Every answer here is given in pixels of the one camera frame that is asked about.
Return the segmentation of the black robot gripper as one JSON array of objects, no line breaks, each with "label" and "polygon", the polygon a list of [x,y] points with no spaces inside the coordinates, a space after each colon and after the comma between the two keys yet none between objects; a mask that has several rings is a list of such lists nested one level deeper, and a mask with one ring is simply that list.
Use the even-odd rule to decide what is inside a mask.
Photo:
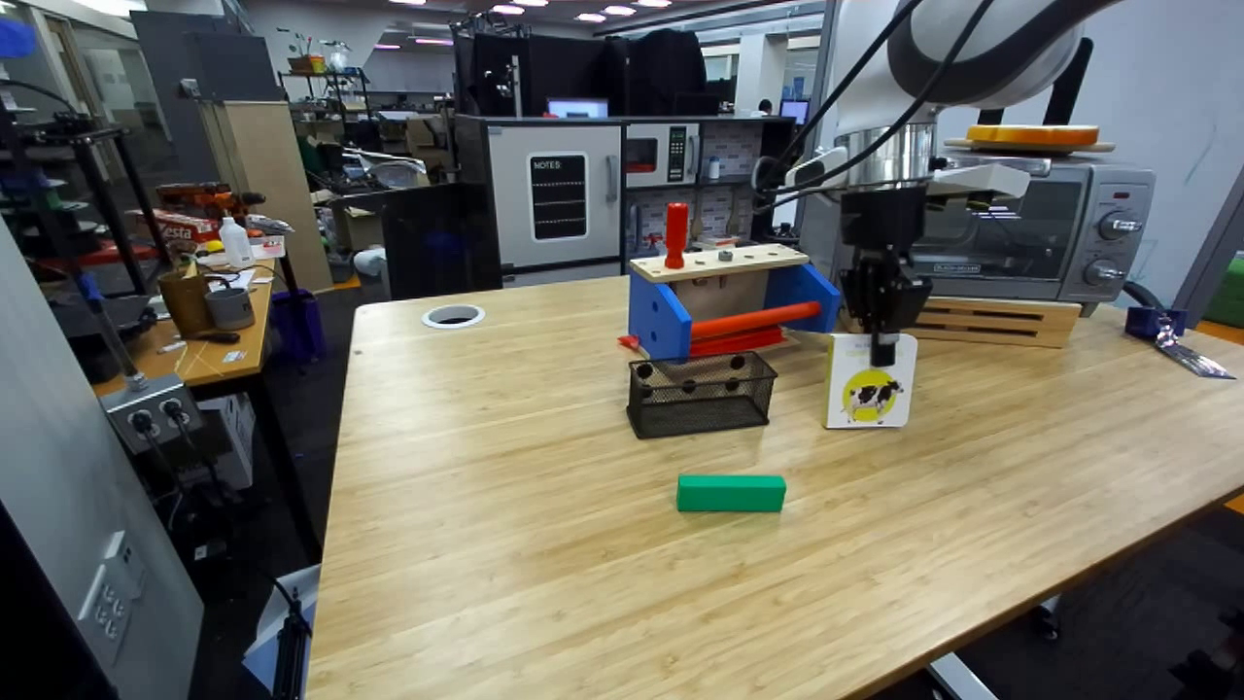
[{"label": "black robot gripper", "polygon": [[924,189],[852,189],[839,198],[839,227],[852,249],[849,308],[873,335],[873,365],[893,365],[897,329],[923,313],[935,293],[924,277],[909,273],[909,249],[924,234]]}]

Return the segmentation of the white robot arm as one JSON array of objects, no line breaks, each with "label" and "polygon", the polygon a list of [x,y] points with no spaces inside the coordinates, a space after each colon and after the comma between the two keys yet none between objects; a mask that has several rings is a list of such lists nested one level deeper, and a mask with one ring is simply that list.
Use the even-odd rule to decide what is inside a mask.
[{"label": "white robot arm", "polygon": [[852,264],[849,312],[892,365],[935,282],[909,277],[924,228],[939,111],[1005,107],[1047,89],[1080,23],[1114,0],[839,0],[828,39],[828,172]]}]

